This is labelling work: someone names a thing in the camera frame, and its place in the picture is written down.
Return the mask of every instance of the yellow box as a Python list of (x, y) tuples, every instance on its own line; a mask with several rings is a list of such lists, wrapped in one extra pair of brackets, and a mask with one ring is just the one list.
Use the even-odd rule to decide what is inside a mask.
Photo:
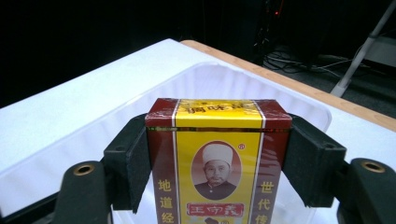
[(291, 126), (275, 100), (160, 98), (146, 125), (158, 223), (271, 222)]

